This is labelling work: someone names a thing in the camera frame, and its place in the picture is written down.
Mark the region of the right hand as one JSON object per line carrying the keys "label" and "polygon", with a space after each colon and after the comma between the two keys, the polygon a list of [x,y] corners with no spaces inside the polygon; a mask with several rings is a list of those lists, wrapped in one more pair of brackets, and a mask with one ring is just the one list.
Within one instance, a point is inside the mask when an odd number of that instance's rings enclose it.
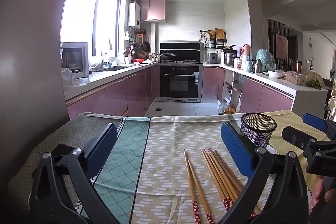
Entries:
{"label": "right hand", "polygon": [[318,176],[310,202],[310,215],[335,217],[335,177]]}

